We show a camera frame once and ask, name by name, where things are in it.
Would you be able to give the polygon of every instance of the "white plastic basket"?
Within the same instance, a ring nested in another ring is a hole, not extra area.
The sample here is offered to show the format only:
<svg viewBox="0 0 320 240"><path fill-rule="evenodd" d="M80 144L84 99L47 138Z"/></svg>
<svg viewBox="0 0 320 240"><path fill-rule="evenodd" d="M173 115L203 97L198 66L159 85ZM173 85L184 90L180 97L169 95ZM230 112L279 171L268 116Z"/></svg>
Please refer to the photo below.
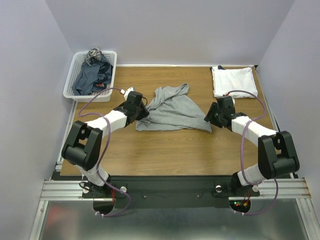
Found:
<svg viewBox="0 0 320 240"><path fill-rule="evenodd" d="M92 93L91 95L86 96L76 96L74 91L72 90L72 85L74 84L80 70L82 63L85 61L85 57L88 51L80 51L77 52L71 62L71 66L68 72L68 76L66 77L63 96L67 99L73 99L77 102L89 102L97 93ZM114 86L115 75L116 75L116 63L117 63L117 54L114 51L102 51L102 54L109 61L109 63L113 66L112 71L112 79L111 83L107 85L107 88L112 88ZM109 102L112 94L112 90L105 91L99 95L94 102Z"/></svg>

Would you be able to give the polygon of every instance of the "white wall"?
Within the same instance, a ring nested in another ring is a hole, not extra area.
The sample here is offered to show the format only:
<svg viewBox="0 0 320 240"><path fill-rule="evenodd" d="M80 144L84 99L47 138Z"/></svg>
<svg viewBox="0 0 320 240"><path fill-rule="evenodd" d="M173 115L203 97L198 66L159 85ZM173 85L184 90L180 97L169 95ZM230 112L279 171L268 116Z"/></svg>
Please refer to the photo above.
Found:
<svg viewBox="0 0 320 240"><path fill-rule="evenodd" d="M46 0L75 53L119 64L255 65L294 0Z"/></svg>
<svg viewBox="0 0 320 240"><path fill-rule="evenodd" d="M0 0L0 235L28 239L71 103L72 52L43 0Z"/></svg>
<svg viewBox="0 0 320 240"><path fill-rule="evenodd" d="M280 130L293 136L320 219L320 2L296 0L258 67Z"/></svg>

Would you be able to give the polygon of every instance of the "white cloth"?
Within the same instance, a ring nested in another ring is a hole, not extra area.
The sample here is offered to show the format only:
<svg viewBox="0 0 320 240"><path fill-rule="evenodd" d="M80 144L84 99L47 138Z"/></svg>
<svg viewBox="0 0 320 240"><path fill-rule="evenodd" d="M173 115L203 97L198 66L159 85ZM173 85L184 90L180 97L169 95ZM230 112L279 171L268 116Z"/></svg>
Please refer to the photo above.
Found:
<svg viewBox="0 0 320 240"><path fill-rule="evenodd" d="M213 66L211 71L213 76L213 94L215 97L222 97L232 90L244 90L258 96L251 67L223 70L218 69L217 66ZM253 98L253 96L244 92L232 92L230 96L235 99Z"/></svg>

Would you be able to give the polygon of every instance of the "metal frame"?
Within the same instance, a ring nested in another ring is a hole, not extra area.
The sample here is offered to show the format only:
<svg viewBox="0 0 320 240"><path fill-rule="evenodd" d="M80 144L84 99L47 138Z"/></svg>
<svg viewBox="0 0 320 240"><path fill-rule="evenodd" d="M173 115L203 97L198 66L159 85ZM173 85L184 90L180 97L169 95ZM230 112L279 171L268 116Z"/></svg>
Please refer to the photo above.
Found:
<svg viewBox="0 0 320 240"><path fill-rule="evenodd" d="M268 105L268 102L263 94L268 112L270 114L271 122L273 128L277 130L277 124L274 115ZM62 150L63 144L67 138L67 135L72 126L74 116L76 113L77 102L74 101L71 107L70 115L66 125L63 141L61 144L60 152ZM59 154L56 161L55 170L60 172L62 169L63 158ZM314 207L311 202L311 195L308 190L308 186L304 179L294 178L293 174L290 175L291 179L278 179L279 184L279 199L296 199L297 205L303 220L303 224L307 235L310 240L320 239L320 225L316 217ZM32 226L30 240L37 240L40 238L41 230L45 221L46 211L48 208L49 201L112 201L111 198L82 198L82 188L79 186L79 180L63 180L63 181L45 181L43 184L39 205L35 215L34 223ZM275 197L275 183L273 180L266 180L259 185L260 196L251 197L251 199L265 200L273 199ZM229 197L229 200L239 200L239 197Z"/></svg>

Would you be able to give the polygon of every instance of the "wooden table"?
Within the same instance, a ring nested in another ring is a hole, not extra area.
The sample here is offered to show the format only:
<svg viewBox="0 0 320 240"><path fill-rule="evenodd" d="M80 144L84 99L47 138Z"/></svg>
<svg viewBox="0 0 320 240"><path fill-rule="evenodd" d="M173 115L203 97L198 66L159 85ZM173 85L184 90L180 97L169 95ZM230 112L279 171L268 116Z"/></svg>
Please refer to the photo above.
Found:
<svg viewBox="0 0 320 240"><path fill-rule="evenodd" d="M258 95L264 101L262 90L253 68ZM209 67L117 67L114 86L128 89L131 86L143 93L150 102L158 87L177 87L189 84L188 96L207 114L213 95L213 78ZM114 90L109 102L93 102L83 113L99 112L107 114L124 101L122 95ZM83 122L95 116L78 117L84 103L76 107L74 121ZM235 100L237 112L254 118L262 115L263 108L256 99ZM267 128L273 128L270 116L257 121ZM212 127L212 133L182 129L176 131L135 130L133 123L111 134L109 148L101 166L111 175L119 176L176 176L176 175L231 175L240 168L239 134L228 129ZM102 140L101 152L107 138ZM246 140L244 149L245 167L258 161L257 147ZM63 162L62 176L79 176L79 170Z"/></svg>

